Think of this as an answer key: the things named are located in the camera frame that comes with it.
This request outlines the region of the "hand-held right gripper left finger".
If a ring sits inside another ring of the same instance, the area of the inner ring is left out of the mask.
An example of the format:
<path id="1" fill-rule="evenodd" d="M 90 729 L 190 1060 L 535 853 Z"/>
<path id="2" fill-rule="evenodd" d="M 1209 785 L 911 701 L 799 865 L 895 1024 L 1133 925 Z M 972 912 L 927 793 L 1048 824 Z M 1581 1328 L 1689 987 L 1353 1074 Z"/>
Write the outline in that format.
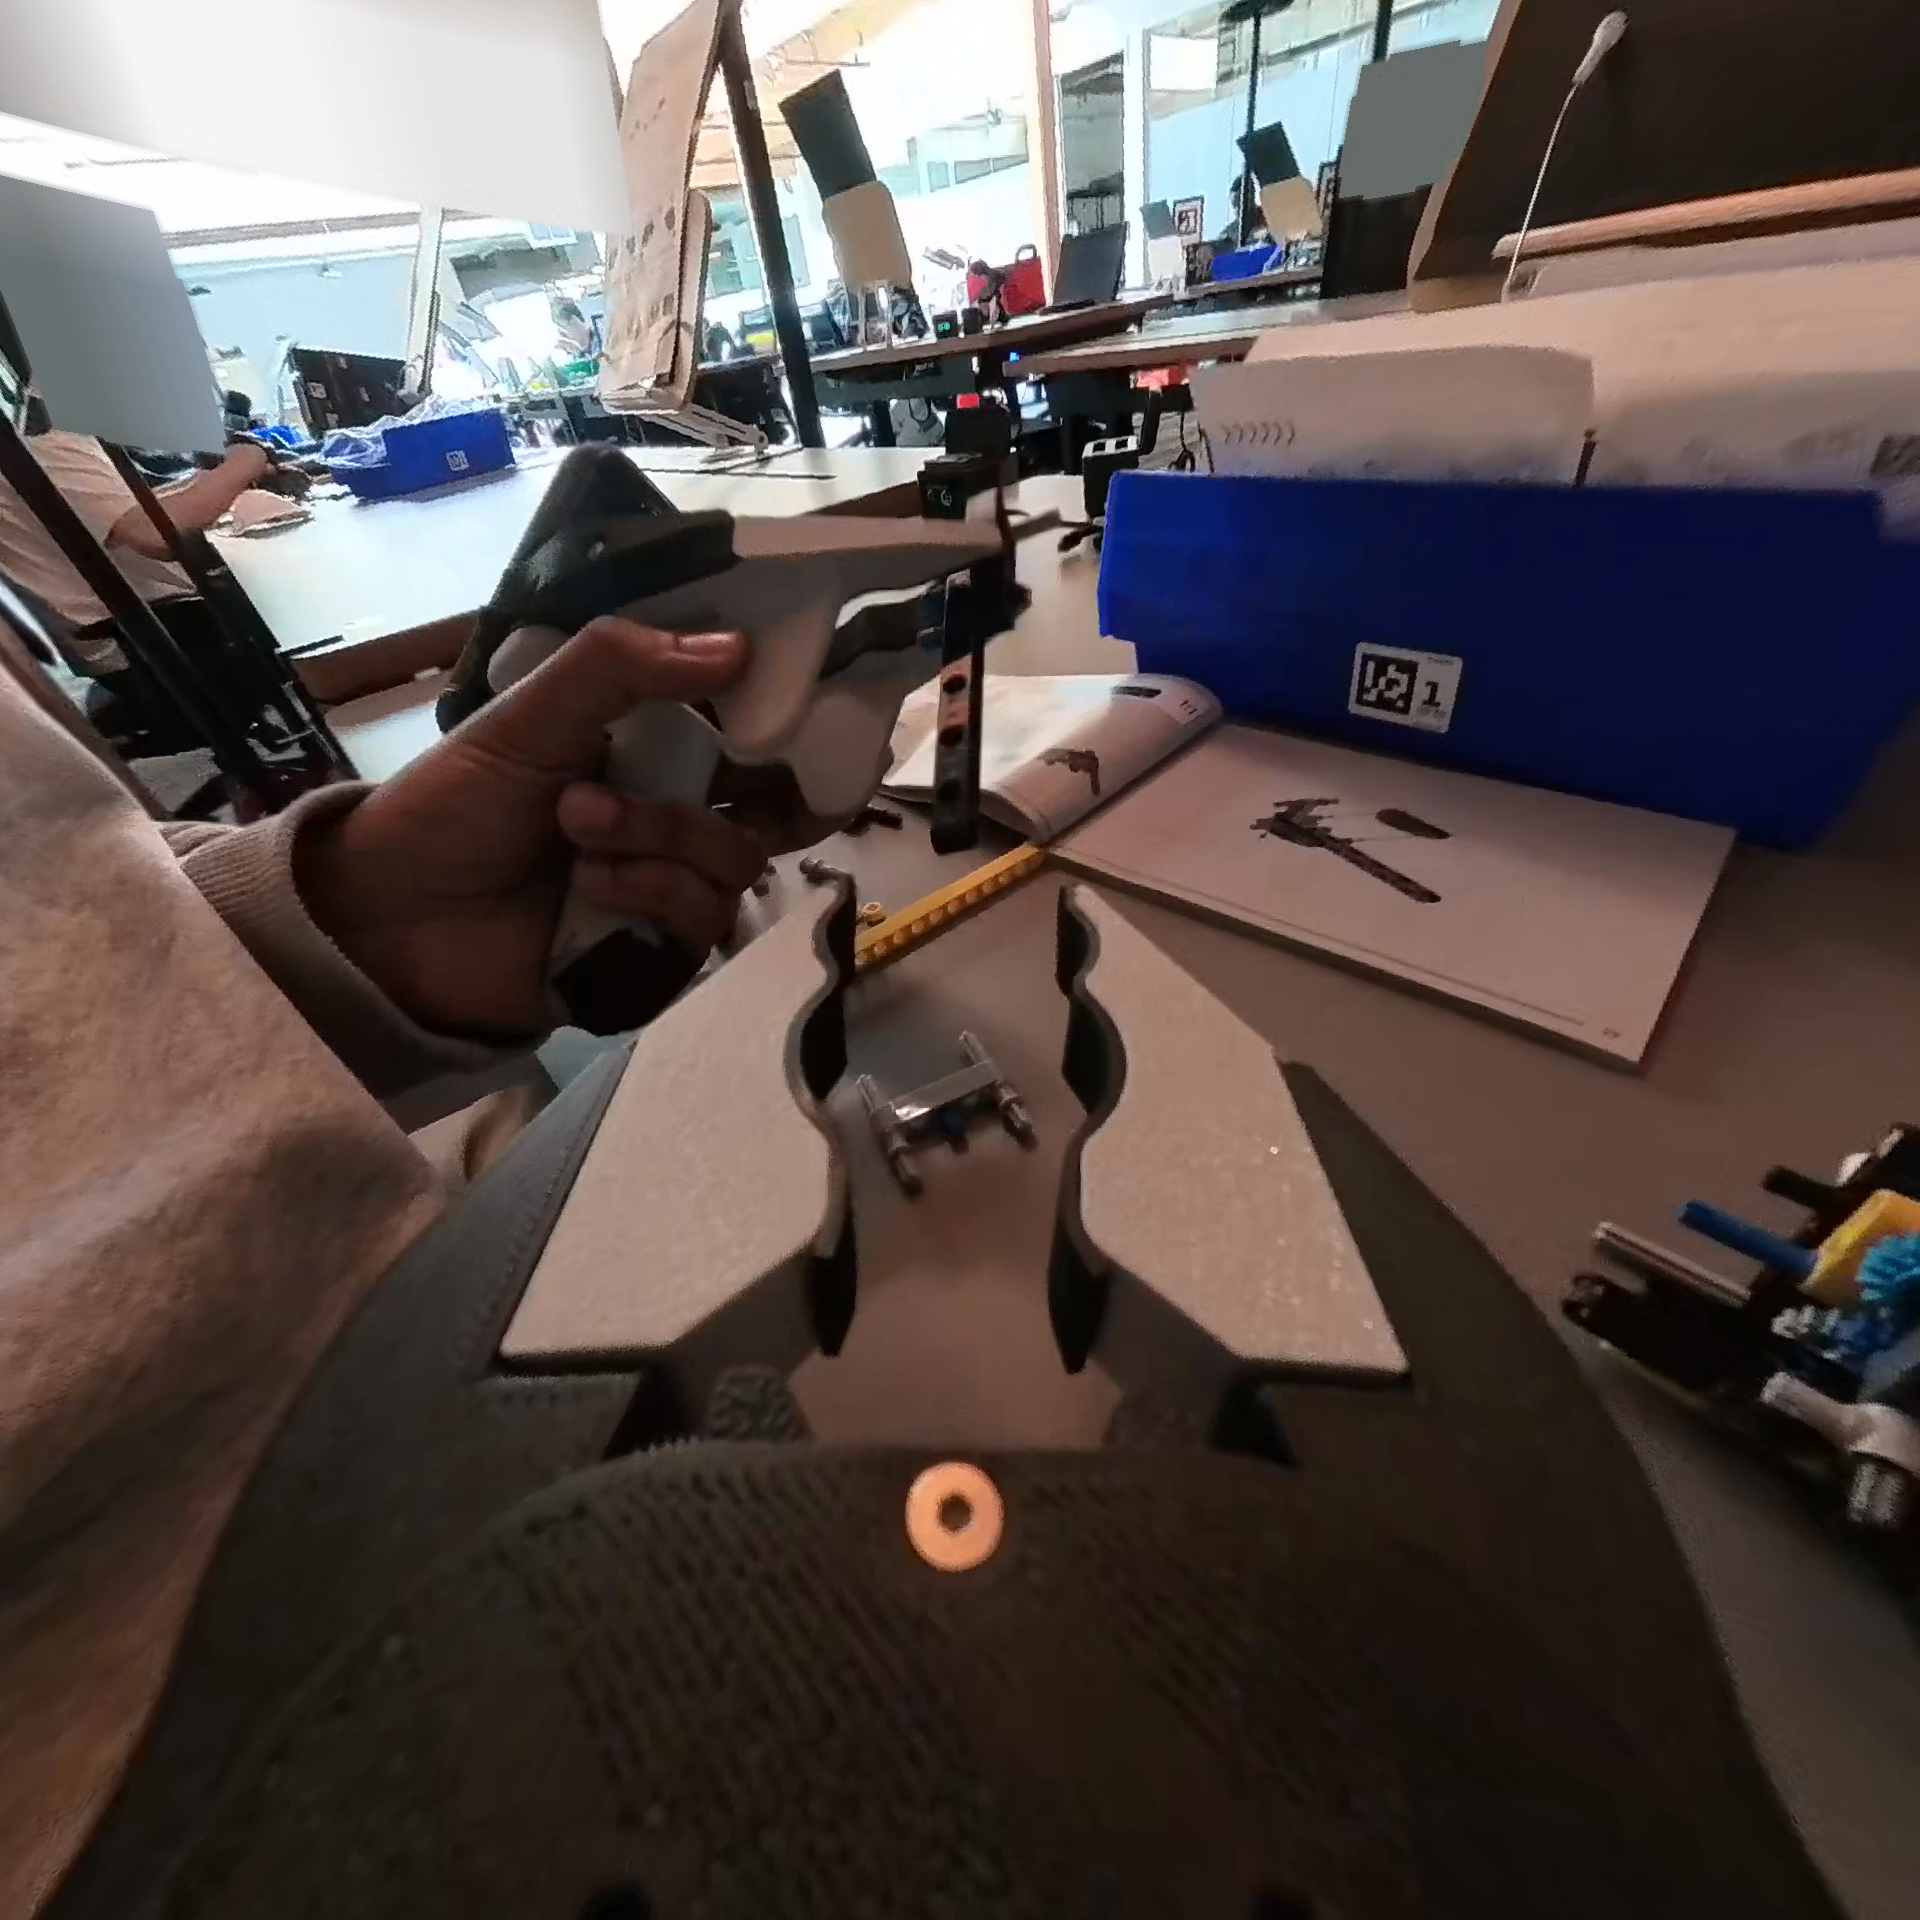
<path id="1" fill-rule="evenodd" d="M 852 877 L 783 914 L 646 1026 L 500 1337 L 516 1371 L 793 1371 L 856 1310 L 846 1151 Z"/>

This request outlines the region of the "black lego beam assembly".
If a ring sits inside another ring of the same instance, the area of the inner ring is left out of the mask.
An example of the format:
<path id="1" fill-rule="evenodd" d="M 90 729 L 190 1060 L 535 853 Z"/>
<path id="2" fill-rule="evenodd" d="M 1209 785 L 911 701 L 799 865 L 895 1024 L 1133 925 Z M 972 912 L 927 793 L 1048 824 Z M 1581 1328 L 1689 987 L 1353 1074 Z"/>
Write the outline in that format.
<path id="1" fill-rule="evenodd" d="M 948 582 L 940 657 L 931 683 L 927 820 L 937 853 L 969 852 L 978 839 L 989 645 L 1010 632 L 1026 606 L 1028 592 L 1017 579 L 1010 543 Z"/>

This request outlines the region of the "grey lego axle assembly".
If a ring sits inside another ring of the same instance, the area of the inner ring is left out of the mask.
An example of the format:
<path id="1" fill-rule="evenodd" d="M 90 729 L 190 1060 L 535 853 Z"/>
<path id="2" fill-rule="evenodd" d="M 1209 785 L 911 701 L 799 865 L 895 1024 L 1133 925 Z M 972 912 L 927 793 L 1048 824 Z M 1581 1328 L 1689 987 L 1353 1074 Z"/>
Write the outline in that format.
<path id="1" fill-rule="evenodd" d="M 868 1074 L 853 1081 L 877 1151 L 908 1199 L 922 1194 L 916 1154 L 926 1142 L 944 1142 L 964 1154 L 972 1127 L 994 1118 L 1021 1150 L 1037 1145 L 1037 1127 L 1023 1096 L 1000 1069 L 989 1045 L 972 1028 L 964 1028 L 957 1045 L 960 1065 L 916 1088 L 887 1091 Z"/>

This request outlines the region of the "person's left forearm beige sleeve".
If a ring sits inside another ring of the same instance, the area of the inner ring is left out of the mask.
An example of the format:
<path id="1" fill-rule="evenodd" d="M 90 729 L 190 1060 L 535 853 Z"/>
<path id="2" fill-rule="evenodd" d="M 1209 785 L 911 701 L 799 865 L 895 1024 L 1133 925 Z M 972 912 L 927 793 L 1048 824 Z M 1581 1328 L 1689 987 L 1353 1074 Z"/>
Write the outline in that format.
<path id="1" fill-rule="evenodd" d="M 154 820 L 4 621 L 4 1172 L 119 1166 L 161 1137 L 379 1137 L 381 1102 L 478 1078 L 533 1031 L 434 1028 L 300 904 L 333 785 L 252 828 Z"/>

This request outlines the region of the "long yellow lego beam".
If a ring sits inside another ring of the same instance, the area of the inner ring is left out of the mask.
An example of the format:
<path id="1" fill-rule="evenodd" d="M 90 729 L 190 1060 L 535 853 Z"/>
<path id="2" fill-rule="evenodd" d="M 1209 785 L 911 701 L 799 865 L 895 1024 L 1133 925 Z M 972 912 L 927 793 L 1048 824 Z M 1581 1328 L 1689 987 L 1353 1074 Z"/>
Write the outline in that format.
<path id="1" fill-rule="evenodd" d="M 865 925 L 852 948 L 853 976 L 873 976 L 927 948 L 957 925 L 974 920 L 994 901 L 1045 874 L 1047 865 L 1047 848 L 1021 845 L 960 877 L 945 880 L 920 901 L 884 914 L 873 925 Z"/>

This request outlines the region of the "partly built lego model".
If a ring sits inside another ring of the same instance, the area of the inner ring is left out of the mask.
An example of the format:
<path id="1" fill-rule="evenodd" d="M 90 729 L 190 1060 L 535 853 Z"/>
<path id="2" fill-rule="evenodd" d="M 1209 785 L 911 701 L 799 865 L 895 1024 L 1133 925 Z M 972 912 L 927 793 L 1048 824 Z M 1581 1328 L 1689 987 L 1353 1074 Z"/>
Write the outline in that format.
<path id="1" fill-rule="evenodd" d="M 1794 1225 L 1705 1199 L 1676 1214 L 1741 1275 L 1600 1222 L 1562 1318 L 1764 1452 L 1916 1580 L 1917 1131 L 1895 1124 L 1828 1176 L 1771 1167 L 1761 1187 Z"/>

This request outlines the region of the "person's left hand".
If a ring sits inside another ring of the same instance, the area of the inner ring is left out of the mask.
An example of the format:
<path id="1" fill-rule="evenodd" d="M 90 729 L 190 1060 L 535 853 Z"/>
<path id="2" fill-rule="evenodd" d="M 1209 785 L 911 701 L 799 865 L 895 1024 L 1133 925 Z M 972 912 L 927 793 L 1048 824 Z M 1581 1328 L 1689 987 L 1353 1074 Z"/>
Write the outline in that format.
<path id="1" fill-rule="evenodd" d="M 592 620 L 396 780 L 300 828 L 305 909 L 417 1024 L 472 1040 L 556 1026 L 547 950 L 570 889 L 704 962 L 766 852 L 710 810 L 612 791 L 603 747 L 636 708 L 704 701 L 747 660 L 738 633 Z"/>

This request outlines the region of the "white work table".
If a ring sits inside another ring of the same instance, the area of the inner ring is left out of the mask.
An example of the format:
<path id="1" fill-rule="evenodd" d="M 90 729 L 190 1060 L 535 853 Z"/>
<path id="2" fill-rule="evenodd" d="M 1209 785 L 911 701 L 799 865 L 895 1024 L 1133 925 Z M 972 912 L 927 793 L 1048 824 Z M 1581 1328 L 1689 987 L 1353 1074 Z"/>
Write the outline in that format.
<path id="1" fill-rule="evenodd" d="M 631 464 L 688 512 L 757 517 L 916 512 L 913 448 L 783 448 L 744 468 L 707 468 L 693 446 L 631 446 Z M 310 519 L 263 536 L 221 538 L 287 655 L 326 703 L 393 688 L 450 665 L 468 620 L 490 597 L 564 451 L 527 454 L 511 471 L 381 502 L 323 501 Z M 1099 673 L 1133 667 L 1133 649 L 1101 636 L 1099 556 L 1061 554 L 1061 527 L 1021 538 L 1033 603 L 989 654 L 994 673 Z"/>

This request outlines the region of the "dark office desk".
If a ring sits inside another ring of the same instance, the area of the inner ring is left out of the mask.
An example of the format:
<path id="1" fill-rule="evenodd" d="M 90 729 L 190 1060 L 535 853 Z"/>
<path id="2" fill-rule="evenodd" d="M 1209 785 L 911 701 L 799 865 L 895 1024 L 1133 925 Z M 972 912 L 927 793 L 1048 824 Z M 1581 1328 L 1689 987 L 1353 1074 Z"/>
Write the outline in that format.
<path id="1" fill-rule="evenodd" d="M 1047 310 L 948 340 L 834 349 L 811 360 L 814 387 L 849 390 L 834 404 L 865 404 L 877 389 L 904 387 L 935 365 L 937 393 L 974 393 L 982 387 L 1036 380 L 1099 349 L 1110 365 L 1151 365 L 1204 358 L 1213 342 L 1250 342 L 1265 326 L 1306 310 L 1317 292 L 1317 270 L 1260 273 L 1242 283 L 1205 283 L 1188 295 L 1133 292 L 1115 301 Z"/>

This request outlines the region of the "black and beige panel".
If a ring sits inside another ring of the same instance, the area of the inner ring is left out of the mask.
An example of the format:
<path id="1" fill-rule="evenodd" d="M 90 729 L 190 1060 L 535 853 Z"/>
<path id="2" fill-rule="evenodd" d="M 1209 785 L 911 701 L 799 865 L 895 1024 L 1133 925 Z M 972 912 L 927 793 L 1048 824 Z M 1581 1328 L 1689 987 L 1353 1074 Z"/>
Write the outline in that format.
<path id="1" fill-rule="evenodd" d="M 822 203 L 831 251 L 849 299 L 852 342 L 894 345 L 913 264 L 890 187 L 877 177 L 843 69 L 829 68 L 780 103 Z"/>

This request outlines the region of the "brown paper bag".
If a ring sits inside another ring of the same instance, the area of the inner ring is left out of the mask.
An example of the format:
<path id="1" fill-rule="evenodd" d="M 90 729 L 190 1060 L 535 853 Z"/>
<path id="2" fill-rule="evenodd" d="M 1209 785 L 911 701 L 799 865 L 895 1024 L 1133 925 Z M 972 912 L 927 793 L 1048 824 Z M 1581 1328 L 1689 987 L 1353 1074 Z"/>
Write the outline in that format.
<path id="1" fill-rule="evenodd" d="M 711 212 L 692 176 L 720 25 L 718 2 L 684 4 L 646 39 L 621 87 L 628 226 L 608 237 L 598 378 L 615 415 L 679 414 L 693 393 Z"/>

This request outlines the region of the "black pole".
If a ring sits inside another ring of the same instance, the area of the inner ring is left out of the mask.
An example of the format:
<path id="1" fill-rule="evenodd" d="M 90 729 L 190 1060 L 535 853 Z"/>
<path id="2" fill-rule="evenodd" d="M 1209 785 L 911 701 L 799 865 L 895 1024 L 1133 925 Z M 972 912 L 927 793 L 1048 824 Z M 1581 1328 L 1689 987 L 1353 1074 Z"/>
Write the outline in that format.
<path id="1" fill-rule="evenodd" d="M 795 420 L 801 444 L 822 448 L 825 434 L 812 387 L 811 349 L 788 261 L 772 157 L 759 118 L 757 87 L 738 2 L 718 2 L 717 49 L 718 71 L 728 96 L 741 194 L 749 212 L 764 292 L 776 331 L 791 417 Z"/>

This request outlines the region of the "white cardboard box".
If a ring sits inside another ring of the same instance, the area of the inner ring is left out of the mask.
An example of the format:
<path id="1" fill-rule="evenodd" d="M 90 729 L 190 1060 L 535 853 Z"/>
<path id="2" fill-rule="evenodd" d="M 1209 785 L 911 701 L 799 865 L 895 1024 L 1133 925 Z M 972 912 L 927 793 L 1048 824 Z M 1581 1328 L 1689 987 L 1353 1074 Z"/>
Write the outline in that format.
<path id="1" fill-rule="evenodd" d="M 1525 344 L 1250 354 L 1188 393 L 1229 477 L 1572 486 L 1597 428 L 1593 363 Z"/>

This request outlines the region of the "white printed box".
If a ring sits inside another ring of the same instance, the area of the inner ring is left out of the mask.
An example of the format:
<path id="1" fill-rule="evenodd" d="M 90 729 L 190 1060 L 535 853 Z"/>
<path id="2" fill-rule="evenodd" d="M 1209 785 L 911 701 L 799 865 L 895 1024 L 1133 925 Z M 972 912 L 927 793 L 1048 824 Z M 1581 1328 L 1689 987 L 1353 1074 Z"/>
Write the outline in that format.
<path id="1" fill-rule="evenodd" d="M 1865 493 L 1917 538 L 1917 372 L 1790 371 L 1681 381 L 1621 400 L 1594 432 L 1587 483 Z"/>

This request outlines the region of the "dark wooden board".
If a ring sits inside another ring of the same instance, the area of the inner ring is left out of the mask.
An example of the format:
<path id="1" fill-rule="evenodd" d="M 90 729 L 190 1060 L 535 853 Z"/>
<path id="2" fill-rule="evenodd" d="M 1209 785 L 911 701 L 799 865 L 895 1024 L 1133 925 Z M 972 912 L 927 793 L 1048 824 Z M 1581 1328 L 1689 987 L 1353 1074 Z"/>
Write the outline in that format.
<path id="1" fill-rule="evenodd" d="M 1914 2 L 1504 2 L 1415 304 L 1567 254 L 1916 215 Z"/>

